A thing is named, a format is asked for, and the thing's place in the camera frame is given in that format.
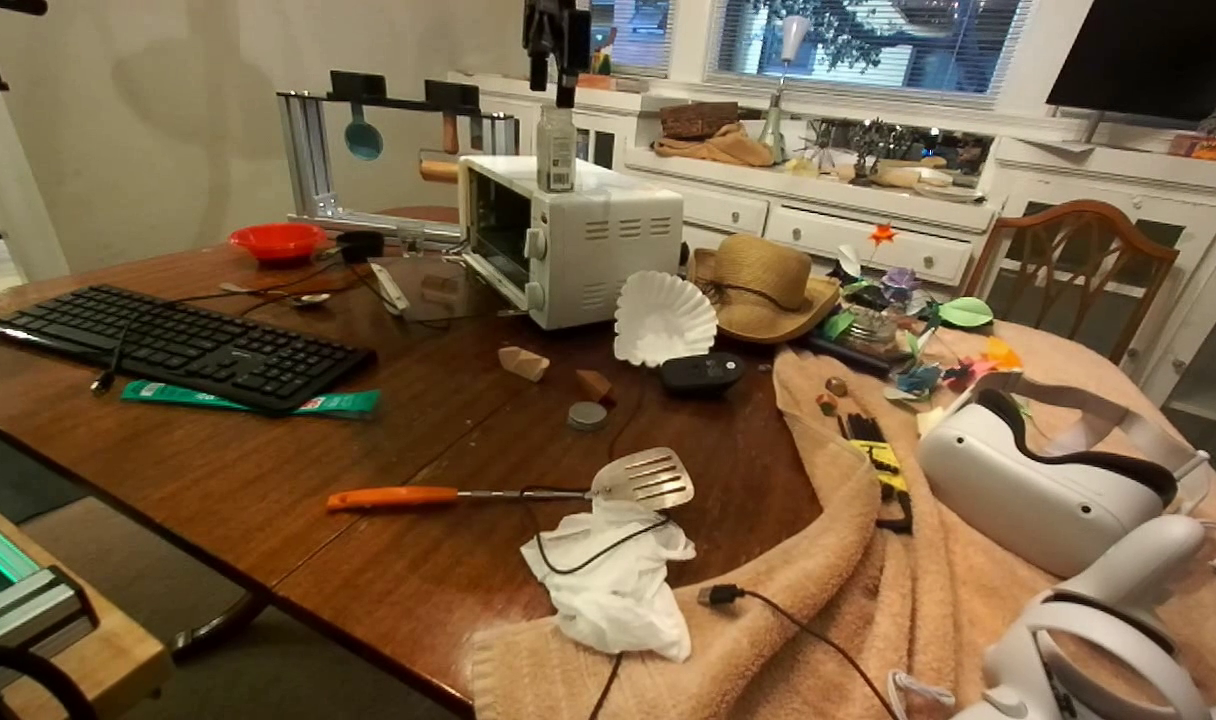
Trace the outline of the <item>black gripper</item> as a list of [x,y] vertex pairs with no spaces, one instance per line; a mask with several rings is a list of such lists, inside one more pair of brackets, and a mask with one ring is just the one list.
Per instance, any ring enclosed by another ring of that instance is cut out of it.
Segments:
[[591,70],[587,0],[522,0],[528,88],[577,103],[577,84]]

